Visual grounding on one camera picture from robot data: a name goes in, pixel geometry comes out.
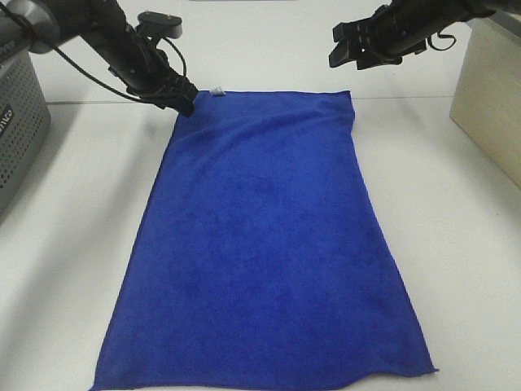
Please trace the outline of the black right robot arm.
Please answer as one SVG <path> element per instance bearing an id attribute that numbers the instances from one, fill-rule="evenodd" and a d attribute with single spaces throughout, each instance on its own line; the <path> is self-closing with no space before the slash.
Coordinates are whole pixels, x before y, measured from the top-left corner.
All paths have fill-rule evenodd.
<path id="1" fill-rule="evenodd" d="M 399 65 L 410 54 L 427 48 L 436 50 L 432 36 L 454 40 L 442 31 L 452 24 L 483 19 L 497 12 L 520 13 L 519 1 L 417 0 L 392 1 L 372 16 L 337 24 L 333 30 L 335 48 L 329 54 L 331 68 L 354 62 L 366 70 Z"/>

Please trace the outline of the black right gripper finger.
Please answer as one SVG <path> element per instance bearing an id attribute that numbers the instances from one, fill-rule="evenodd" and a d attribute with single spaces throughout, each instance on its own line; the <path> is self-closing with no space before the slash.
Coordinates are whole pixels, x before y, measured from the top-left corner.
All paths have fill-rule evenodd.
<path id="1" fill-rule="evenodd" d="M 333 51 L 328 56 L 329 66 L 338 68 L 352 61 L 357 61 L 360 57 L 361 48 L 355 41 L 343 40 L 338 42 Z"/>
<path id="2" fill-rule="evenodd" d="M 386 66 L 386 65 L 400 65 L 401 64 L 401 57 L 397 57 L 394 59 L 385 59 L 380 58 L 374 53 L 371 53 L 369 51 L 365 51 L 362 53 L 362 57 L 356 61 L 357 63 L 357 70 L 362 71 L 370 68 L 376 68 L 380 66 Z"/>

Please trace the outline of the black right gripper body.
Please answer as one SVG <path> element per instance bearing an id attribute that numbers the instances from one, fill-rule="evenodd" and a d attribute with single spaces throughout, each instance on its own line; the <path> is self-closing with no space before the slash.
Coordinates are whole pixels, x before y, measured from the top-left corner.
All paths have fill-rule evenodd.
<path id="1" fill-rule="evenodd" d="M 355 41 L 362 53 L 369 51 L 380 58 L 394 59 L 409 54 L 419 55 L 427 49 L 420 23 L 425 9 L 418 3 L 383 5 L 369 18 L 341 22 L 333 30 L 333 41 Z"/>

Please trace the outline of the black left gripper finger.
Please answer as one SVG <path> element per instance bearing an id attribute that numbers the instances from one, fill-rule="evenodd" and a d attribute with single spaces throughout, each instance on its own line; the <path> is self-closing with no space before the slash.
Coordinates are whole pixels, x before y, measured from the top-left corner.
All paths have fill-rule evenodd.
<path id="1" fill-rule="evenodd" d="M 186 99 L 175 99 L 173 109 L 184 117 L 190 117 L 195 111 L 195 105 Z"/>

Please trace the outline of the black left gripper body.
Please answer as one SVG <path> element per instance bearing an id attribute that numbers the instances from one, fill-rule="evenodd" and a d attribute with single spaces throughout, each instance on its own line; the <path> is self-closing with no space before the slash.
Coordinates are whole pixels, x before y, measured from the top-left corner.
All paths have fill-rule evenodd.
<path id="1" fill-rule="evenodd" d="M 166 37 L 141 37 L 140 41 L 139 63 L 124 71 L 127 91 L 159 108 L 173 108 L 175 99 L 190 100 L 195 105 L 199 90 L 188 79 L 186 60 L 176 45 Z M 166 53 L 157 47 L 159 41 L 165 41 L 174 50 L 181 60 L 181 72 L 170 66 Z"/>

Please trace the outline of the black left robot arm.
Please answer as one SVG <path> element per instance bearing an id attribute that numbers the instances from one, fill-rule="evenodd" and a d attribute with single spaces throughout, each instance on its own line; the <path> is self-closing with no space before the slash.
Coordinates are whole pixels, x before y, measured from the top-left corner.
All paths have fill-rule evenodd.
<path id="1" fill-rule="evenodd" d="M 123 98 L 189 117 L 199 93 L 158 45 L 182 35 L 182 18 L 155 11 L 132 26 L 116 1 L 9 1 L 1 5 L 1 61 L 23 51 L 45 54 L 81 37 L 126 88 Z"/>

